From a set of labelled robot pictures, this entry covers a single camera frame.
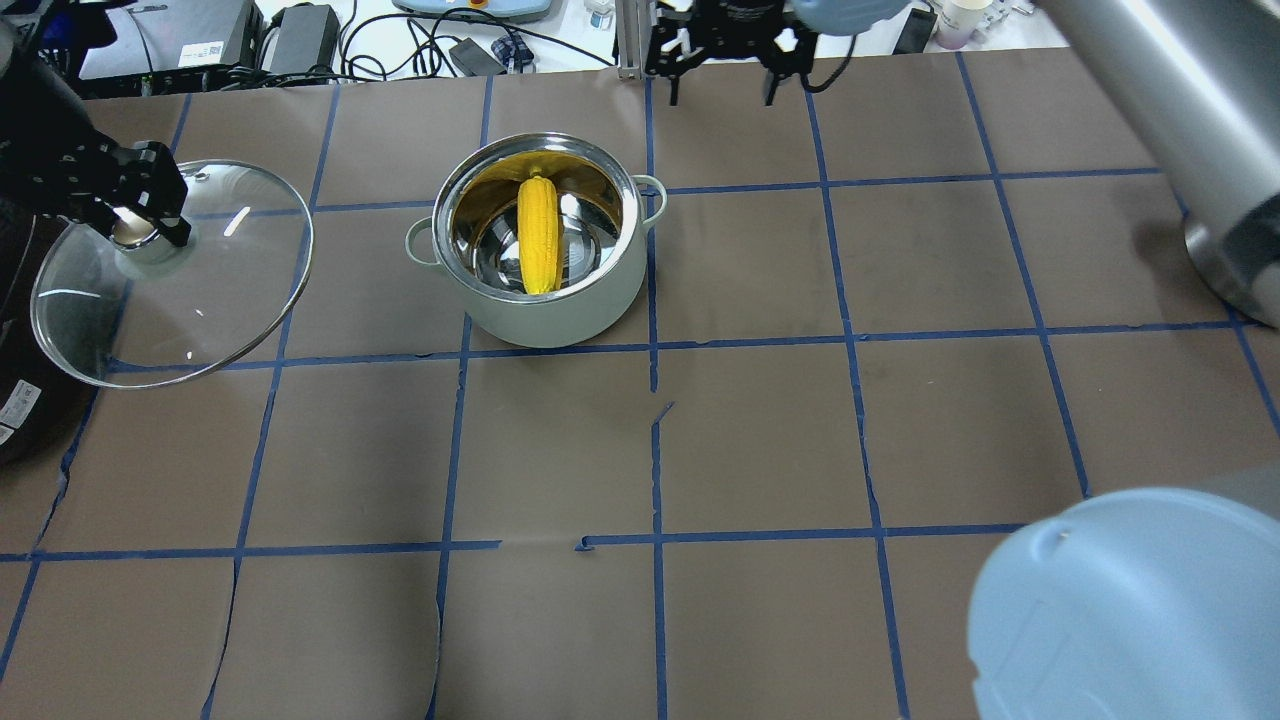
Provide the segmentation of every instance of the yellow corn cob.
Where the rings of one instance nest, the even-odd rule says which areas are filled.
[[[541,176],[520,183],[516,215],[520,274],[525,282],[525,292],[538,295],[559,290],[563,231],[556,184]]]

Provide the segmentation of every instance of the glass lid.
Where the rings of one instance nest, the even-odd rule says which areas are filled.
[[[45,354],[83,382],[159,387],[246,355],[275,360],[274,346],[253,350],[306,286],[306,202],[284,179],[243,163],[179,169],[187,182],[183,218],[192,225],[186,247],[148,236],[145,222],[125,237],[141,220],[122,210],[115,240],[72,224],[45,258],[31,324]]]

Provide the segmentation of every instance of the metal cylinder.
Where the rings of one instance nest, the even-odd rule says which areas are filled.
[[[1263,210],[1280,196],[1277,3],[1039,5],[1203,224],[1188,245],[1206,282],[1247,314],[1280,322],[1280,286],[1256,287],[1274,282],[1266,270],[1280,259]]]

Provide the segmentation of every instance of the white label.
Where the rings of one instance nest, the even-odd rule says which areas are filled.
[[[36,406],[37,400],[40,400],[40,388],[27,380],[18,380],[13,392],[9,393],[8,402],[0,407],[0,423],[10,428],[20,428],[27,421],[27,415],[31,415],[31,409]]]
[[[214,65],[223,61],[223,46],[225,42],[192,42],[182,46],[182,55],[178,56],[179,68],[195,68],[198,65]]]

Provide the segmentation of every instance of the pot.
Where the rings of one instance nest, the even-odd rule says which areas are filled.
[[[540,174],[556,184],[563,224],[559,290],[529,295],[520,275],[516,197]],[[659,195],[641,215],[637,183]],[[608,152],[562,133],[490,143],[462,161],[440,188],[431,217],[404,236],[415,263],[445,275],[472,322],[526,347],[562,347],[594,337],[635,301],[644,282],[645,233],[667,209],[667,190],[632,176]],[[431,231],[435,260],[415,252]]]

